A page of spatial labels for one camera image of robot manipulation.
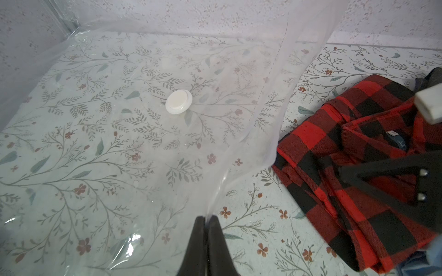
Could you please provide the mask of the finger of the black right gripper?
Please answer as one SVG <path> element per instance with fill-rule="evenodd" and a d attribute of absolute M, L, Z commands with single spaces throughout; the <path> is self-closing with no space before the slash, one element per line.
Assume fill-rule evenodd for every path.
<path fill-rule="evenodd" d="M 409 155 L 338 169 L 338 178 L 417 223 L 442 231 L 442 153 Z"/>

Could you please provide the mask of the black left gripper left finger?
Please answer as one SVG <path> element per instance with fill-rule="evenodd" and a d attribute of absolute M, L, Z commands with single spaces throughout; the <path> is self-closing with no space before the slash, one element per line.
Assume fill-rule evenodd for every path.
<path fill-rule="evenodd" d="M 183 262 L 177 276 L 205 276 L 207 265 L 207 235 L 205 217 L 195 219 Z"/>

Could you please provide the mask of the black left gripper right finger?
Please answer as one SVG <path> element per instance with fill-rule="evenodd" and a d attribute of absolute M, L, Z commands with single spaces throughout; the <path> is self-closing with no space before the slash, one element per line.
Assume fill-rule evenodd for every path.
<path fill-rule="evenodd" d="M 211 216 L 207 224 L 207 250 L 208 276 L 239 275 L 217 216 Z"/>

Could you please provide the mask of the red black plaid shirt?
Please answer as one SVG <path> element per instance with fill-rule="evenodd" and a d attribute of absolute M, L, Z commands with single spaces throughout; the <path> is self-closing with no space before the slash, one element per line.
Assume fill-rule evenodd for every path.
<path fill-rule="evenodd" d="M 273 170 L 330 249 L 353 270 L 387 273 L 436 238 L 442 126 L 415 93 L 371 75 L 286 134 Z"/>

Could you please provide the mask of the clear plastic vacuum bag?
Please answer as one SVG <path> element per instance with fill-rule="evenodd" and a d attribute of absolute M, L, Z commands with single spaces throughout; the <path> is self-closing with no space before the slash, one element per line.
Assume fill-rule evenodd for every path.
<path fill-rule="evenodd" d="M 1 274 L 174 276 L 347 1 L 42 1 L 1 81 Z"/>

